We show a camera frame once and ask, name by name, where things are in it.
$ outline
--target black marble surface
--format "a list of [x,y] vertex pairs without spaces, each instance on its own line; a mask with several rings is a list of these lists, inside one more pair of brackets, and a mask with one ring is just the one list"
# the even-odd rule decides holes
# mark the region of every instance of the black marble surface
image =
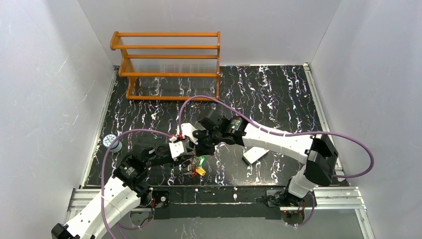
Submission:
[[[302,66],[227,66],[221,67],[220,99],[251,119],[265,126],[289,132],[322,130],[317,111]],[[212,93],[214,84],[198,79],[148,79],[142,82],[143,94],[194,96]],[[120,134],[134,128],[150,128],[176,133],[177,112],[183,102],[128,101],[125,98],[127,79],[118,78],[108,106],[97,151],[86,185],[100,184],[101,163],[106,148],[101,140],[107,134]],[[196,123],[197,116],[205,108],[222,110],[227,118],[232,113],[210,102],[192,102],[186,107],[183,122]],[[108,178],[116,162],[131,149],[133,142],[162,143],[164,137],[148,133],[132,134],[122,139],[123,149],[107,159],[105,176]],[[157,166],[149,169],[146,181],[151,185],[285,185],[302,165],[279,153],[270,152],[259,162],[248,166],[242,154],[248,148],[220,144],[215,156],[206,156],[201,177],[190,178],[179,167]]]

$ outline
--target green object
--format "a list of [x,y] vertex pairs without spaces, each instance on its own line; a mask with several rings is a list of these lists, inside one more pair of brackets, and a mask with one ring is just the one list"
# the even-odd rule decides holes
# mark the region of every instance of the green object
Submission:
[[200,162],[199,162],[199,165],[198,166],[202,166],[202,164],[204,163],[204,161],[205,161],[205,157],[204,156],[201,156],[201,157],[199,157],[199,159],[201,159],[200,160]]

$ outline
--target cylindrical container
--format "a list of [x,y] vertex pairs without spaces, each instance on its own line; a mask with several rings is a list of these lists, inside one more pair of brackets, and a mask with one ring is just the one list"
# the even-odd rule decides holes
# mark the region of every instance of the cylindrical container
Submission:
[[112,153],[119,152],[122,148],[122,144],[121,144],[120,140],[118,140],[116,143],[114,143],[113,146],[110,146],[111,143],[113,142],[113,140],[115,140],[115,139],[116,139],[116,135],[114,135],[114,134],[109,134],[106,137],[104,137],[104,139],[103,139],[103,145],[107,148],[110,147],[110,152],[112,152]]

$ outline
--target gray wall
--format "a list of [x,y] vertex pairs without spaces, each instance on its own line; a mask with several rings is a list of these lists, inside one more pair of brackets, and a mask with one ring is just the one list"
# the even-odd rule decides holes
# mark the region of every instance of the gray wall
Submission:
[[[421,238],[422,2],[343,1],[311,63],[332,131],[375,155],[360,187],[377,238]],[[365,152],[336,140],[346,173]]]
[[113,66],[76,0],[0,1],[0,233],[47,239],[65,219]]
[[311,61],[338,0],[78,0],[114,65],[114,31],[221,31],[221,65]]

